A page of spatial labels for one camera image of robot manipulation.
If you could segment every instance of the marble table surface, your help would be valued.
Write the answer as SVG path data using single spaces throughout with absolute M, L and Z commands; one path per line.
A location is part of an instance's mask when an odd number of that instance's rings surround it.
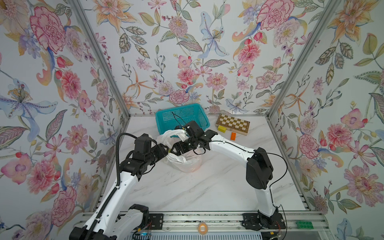
M 242 117 L 250 121 L 247 136 L 237 134 L 235 142 L 246 147 L 264 148 L 267 152 L 280 154 L 264 117 Z M 210 127 L 217 131 L 217 116 L 210 116 Z M 132 117 L 127 132 L 140 136 L 143 133 L 159 136 L 155 117 Z M 230 139 L 230 131 L 219 132 Z M 124 137 L 120 148 L 120 161 L 134 149 L 133 138 Z M 257 198 L 254 188 L 245 180 L 245 168 L 229 157 L 207 151 L 202 157 L 201 167 L 192 173 L 177 170 L 164 160 L 156 163 L 148 175 L 141 178 L 126 199 L 124 208 L 132 204 L 149 207 L 150 211 L 253 211 L 257 210 Z M 279 179 L 286 166 L 278 156 L 269 155 L 273 165 L 273 179 Z M 116 171 L 106 187 L 106 193 L 116 180 Z M 284 210 L 305 210 L 289 172 L 273 185 L 273 199 Z

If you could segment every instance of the green block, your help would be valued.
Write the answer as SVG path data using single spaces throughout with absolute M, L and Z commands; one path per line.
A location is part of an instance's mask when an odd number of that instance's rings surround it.
M 313 229 L 312 222 L 297 221 L 296 225 L 298 229 Z

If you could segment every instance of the orange lily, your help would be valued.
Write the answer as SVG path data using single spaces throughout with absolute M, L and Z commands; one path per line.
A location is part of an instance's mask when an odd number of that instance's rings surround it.
M 291 100 L 293 100 L 293 102 L 288 103 L 288 105 L 289 105 L 289 104 L 292 104 L 292 105 L 290 105 L 289 107 L 286 107 L 286 108 L 291 108 L 291 107 L 293 107 L 293 106 L 297 103 L 297 105 L 299 106 L 299 112 L 300 112 L 301 115 L 303 115 L 303 114 L 301 113 L 300 102 L 302 102 L 302 103 L 304 103 L 304 104 L 306 104 L 306 103 L 305 103 L 300 97 L 304 94 L 305 90 L 307 90 L 308 86 L 309 86 L 309 84 L 308 84 L 307 87 L 304 89 L 304 91 L 303 91 L 302 93 L 300 93 L 299 96 L 296 96 L 295 94 L 289 94 L 287 97 L 291 96 Z
M 138 94 L 137 97 L 136 97 L 136 98 L 138 98 L 139 95 L 140 95 L 140 86 L 145 87 L 145 88 L 149 88 L 149 89 L 154 89 L 154 88 L 150 88 L 150 87 L 145 86 L 145 85 L 143 84 L 143 83 L 148 82 L 148 81 L 142 81 L 142 82 L 139 82 L 139 77 L 138 77 L 138 75 L 137 75 L 136 69 L 133 68 L 133 70 L 135 71 L 136 82 L 135 82 L 134 84 L 129 85 L 129 86 L 127 87 L 127 90 L 125 91 L 124 94 L 126 94 L 130 88 L 132 88 L 132 89 L 133 89 L 133 88 L 136 88 L 136 93 L 137 93 L 137 90 L 139 90 L 139 94 Z

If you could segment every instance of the plastic bag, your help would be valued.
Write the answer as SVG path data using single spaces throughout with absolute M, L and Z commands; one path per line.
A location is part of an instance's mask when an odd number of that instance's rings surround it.
M 188 139 L 188 136 L 185 134 L 185 131 L 182 129 L 177 130 L 168 130 L 164 134 L 160 135 L 157 139 L 157 143 L 162 143 L 169 147 L 169 149 L 172 148 L 173 144 L 179 142 L 180 140 L 185 141 Z M 198 148 L 195 150 L 197 154 L 201 154 L 202 151 Z M 193 151 L 189 151 L 187 153 L 182 154 L 181 156 L 177 156 L 173 153 L 169 153 L 165 157 L 165 162 L 175 167 L 176 169 L 183 171 L 183 172 L 194 172 L 197 169 L 200 168 L 202 159 L 200 155 L 196 155 Z

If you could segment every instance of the basket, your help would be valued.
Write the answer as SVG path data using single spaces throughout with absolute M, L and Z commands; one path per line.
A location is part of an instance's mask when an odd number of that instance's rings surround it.
M 210 123 L 208 121 L 208 117 L 205 114 L 203 108 L 200 104 L 190 104 L 186 106 L 181 106 L 177 108 L 171 108 L 167 110 L 161 110 L 156 112 L 156 123 L 159 134 L 162 135 L 168 130 L 174 130 L 176 126 L 180 124 L 185 125 L 184 121 L 179 117 L 175 116 L 177 121 L 175 120 L 174 115 L 180 116 L 186 123 L 190 121 L 195 121 L 197 124 L 205 131 Z

